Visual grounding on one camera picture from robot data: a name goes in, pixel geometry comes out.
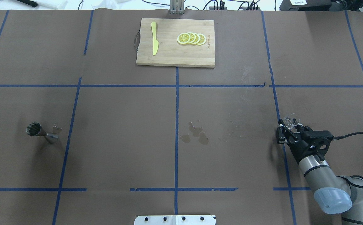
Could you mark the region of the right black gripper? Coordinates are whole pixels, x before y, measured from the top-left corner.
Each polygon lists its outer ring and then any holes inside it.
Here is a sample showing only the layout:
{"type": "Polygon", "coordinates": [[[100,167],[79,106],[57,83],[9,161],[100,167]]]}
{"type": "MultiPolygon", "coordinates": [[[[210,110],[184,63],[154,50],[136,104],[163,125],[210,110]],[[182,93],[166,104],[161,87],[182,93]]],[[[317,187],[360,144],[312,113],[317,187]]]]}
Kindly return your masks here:
{"type": "Polygon", "coordinates": [[[310,138],[313,135],[313,130],[301,123],[295,124],[294,128],[297,131],[296,133],[292,132],[282,119],[279,119],[276,129],[277,144],[286,143],[297,163],[300,163],[308,156],[314,155],[323,162],[330,146],[330,140],[319,138],[311,142],[305,142],[302,138],[310,138]]]}

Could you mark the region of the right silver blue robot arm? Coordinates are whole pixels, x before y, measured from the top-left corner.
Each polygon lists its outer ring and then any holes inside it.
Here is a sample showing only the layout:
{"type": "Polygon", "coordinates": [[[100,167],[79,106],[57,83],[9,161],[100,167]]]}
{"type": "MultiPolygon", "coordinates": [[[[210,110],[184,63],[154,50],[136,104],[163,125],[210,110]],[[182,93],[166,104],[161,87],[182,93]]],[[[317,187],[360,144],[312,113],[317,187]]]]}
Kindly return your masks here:
{"type": "Polygon", "coordinates": [[[363,177],[337,176],[325,159],[332,141],[363,134],[334,136],[312,130],[296,118],[278,120],[277,144],[286,144],[307,181],[315,201],[326,214],[340,214],[343,225],[363,225],[363,177]]]}

